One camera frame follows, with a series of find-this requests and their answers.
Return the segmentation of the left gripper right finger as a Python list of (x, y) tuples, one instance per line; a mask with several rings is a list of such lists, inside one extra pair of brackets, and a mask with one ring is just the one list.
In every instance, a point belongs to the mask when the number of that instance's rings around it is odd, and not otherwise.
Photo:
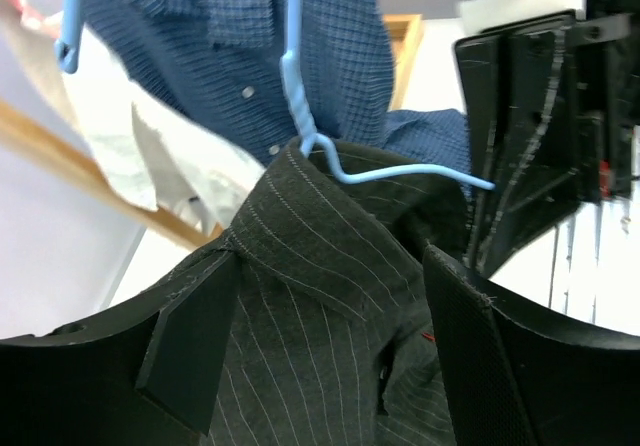
[(548, 309), (433, 245), (423, 269), (458, 444), (638, 444), (638, 337)]

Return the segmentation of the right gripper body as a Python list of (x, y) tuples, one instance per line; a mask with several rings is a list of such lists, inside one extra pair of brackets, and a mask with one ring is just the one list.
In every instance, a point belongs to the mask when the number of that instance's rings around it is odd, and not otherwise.
[(549, 114), (549, 200), (576, 206), (627, 199), (639, 123), (639, 16), (572, 19), (554, 32), (552, 46), (558, 86)]

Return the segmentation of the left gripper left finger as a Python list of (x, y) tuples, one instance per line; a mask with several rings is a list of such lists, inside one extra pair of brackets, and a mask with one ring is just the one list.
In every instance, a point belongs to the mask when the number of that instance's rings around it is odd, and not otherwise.
[(48, 335), (3, 340), (2, 443), (200, 443), (240, 282), (225, 253)]

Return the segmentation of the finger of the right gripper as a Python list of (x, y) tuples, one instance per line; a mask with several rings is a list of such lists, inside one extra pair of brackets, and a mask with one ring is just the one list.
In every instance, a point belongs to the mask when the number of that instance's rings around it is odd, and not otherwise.
[(456, 42), (470, 128), (473, 194), (467, 263), (493, 275), (541, 233), (532, 217), (553, 189), (576, 192), (578, 21), (565, 10)]

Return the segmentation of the black pinstripe shirt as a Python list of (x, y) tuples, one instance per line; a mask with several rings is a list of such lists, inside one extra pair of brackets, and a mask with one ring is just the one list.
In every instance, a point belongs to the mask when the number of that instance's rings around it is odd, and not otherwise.
[(421, 259), (466, 247), (460, 185), (334, 180), (291, 143), (231, 226), (171, 272), (221, 254), (242, 282), (208, 445), (451, 445)]

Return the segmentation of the light blue wire hanger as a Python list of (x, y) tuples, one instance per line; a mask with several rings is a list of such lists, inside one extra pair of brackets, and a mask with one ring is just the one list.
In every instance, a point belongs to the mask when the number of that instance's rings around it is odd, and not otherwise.
[(344, 184), (361, 184), (401, 175), (433, 174), (486, 191), (495, 189), (495, 185), (487, 180), (437, 164), (410, 164), (356, 174), (346, 173), (334, 142), (318, 132), (310, 111), (300, 70), (301, 27), (302, 0), (287, 0), (285, 50), (280, 59), (281, 81), (291, 117), (301, 139), (300, 151), (303, 156), (308, 157), (313, 148), (319, 146), (326, 155), (330, 172), (337, 181)]

